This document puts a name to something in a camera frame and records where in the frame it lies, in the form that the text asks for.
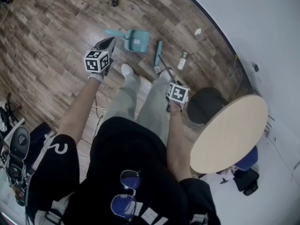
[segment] black t-shirt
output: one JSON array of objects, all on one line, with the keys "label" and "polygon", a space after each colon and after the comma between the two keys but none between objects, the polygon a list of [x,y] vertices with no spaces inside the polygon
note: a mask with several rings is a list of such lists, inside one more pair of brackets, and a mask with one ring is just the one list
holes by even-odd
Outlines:
[{"label": "black t-shirt", "polygon": [[64,224],[126,223],[111,210],[116,195],[133,195],[120,182],[124,170],[137,171],[141,178],[134,194],[132,225],[220,224],[209,185],[197,179],[178,183],[166,166],[166,148],[159,137],[120,117],[100,127],[81,184],[74,140],[67,135],[55,137],[30,182],[30,218],[37,210],[48,211],[53,200],[73,193],[62,216]]}]

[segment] teal dustpan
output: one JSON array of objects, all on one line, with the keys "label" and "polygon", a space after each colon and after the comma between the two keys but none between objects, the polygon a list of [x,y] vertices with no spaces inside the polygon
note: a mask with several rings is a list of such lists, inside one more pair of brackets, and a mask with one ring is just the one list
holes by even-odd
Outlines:
[{"label": "teal dustpan", "polygon": [[125,39],[124,48],[136,53],[146,53],[149,42],[149,32],[143,30],[128,30],[126,33],[118,30],[106,29],[106,34]]}]

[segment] glasses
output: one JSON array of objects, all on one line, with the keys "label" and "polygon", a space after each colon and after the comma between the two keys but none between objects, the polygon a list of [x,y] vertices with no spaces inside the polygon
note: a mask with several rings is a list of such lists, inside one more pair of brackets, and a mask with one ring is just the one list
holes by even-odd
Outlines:
[{"label": "glasses", "polygon": [[136,189],[138,189],[141,184],[140,173],[132,170],[125,170],[120,175],[120,182],[126,190],[133,190],[133,195],[116,195],[112,200],[111,210],[114,215],[126,219],[127,224],[129,224],[135,216],[135,193]]}]

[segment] cube with marker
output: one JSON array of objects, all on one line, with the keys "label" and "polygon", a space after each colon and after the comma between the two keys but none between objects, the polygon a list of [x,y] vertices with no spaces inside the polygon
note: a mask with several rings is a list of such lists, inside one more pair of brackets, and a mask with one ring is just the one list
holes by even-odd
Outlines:
[{"label": "cube with marker", "polygon": [[101,73],[110,65],[108,51],[87,51],[84,58],[84,67],[87,72]]},{"label": "cube with marker", "polygon": [[185,88],[175,83],[170,83],[166,96],[175,102],[186,103],[188,101],[189,88]]}]

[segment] white bottle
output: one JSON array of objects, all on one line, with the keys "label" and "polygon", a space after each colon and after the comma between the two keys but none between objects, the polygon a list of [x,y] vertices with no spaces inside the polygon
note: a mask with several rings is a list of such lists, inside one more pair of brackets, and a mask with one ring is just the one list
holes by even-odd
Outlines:
[{"label": "white bottle", "polygon": [[183,52],[183,55],[182,55],[182,57],[180,58],[180,60],[179,60],[179,63],[178,63],[178,65],[177,65],[177,69],[179,69],[179,70],[182,70],[183,69],[183,67],[184,67],[184,65],[186,64],[186,58],[187,58],[187,52]]}]

